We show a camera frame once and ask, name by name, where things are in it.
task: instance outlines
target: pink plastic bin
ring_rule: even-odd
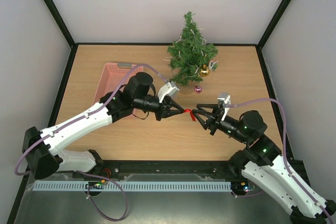
[[[96,95],[94,96],[93,103],[95,104],[103,97],[106,93],[114,91],[121,81],[121,79],[127,74],[131,68],[136,64],[131,63],[112,63],[108,62],[104,65],[103,73],[101,74]],[[127,84],[132,76],[135,76],[136,73],[142,72],[143,67],[136,68],[130,76],[126,79],[123,84]]]

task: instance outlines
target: miniature christmas tree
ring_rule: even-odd
[[[184,15],[185,26],[182,34],[167,50],[171,55],[169,66],[172,70],[177,70],[170,80],[180,86],[187,86],[192,81],[200,83],[203,81],[202,77],[217,68],[214,58],[218,49],[213,44],[206,43],[197,23],[193,21],[193,15],[192,12]]]

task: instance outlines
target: purple bauble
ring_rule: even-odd
[[[199,94],[202,91],[202,87],[200,85],[196,85],[194,91],[196,94]]]

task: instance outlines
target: red bow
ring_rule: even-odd
[[[192,119],[193,121],[196,121],[196,118],[195,118],[194,114],[191,112],[190,109],[186,109],[186,110],[184,110],[184,113],[185,113],[185,112],[190,112],[191,119]]]

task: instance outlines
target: wooden table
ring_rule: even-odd
[[[103,66],[106,62],[148,63],[166,78],[172,72],[164,61],[167,46],[79,45],[64,98],[57,117],[61,123],[92,105]],[[178,93],[174,100],[185,109],[197,103],[217,103],[221,92],[229,92],[232,103],[242,103],[268,97],[264,77],[255,47],[218,47],[218,68],[204,78],[200,94]],[[153,74],[158,90],[164,83]],[[271,104],[255,103],[230,109],[229,115],[238,118],[247,110],[258,110],[268,125],[266,134],[282,146]],[[100,128],[75,141],[68,150],[96,150],[103,159],[207,161],[228,160],[244,145],[224,133],[214,136],[193,122],[188,113],[155,120],[122,119]]]

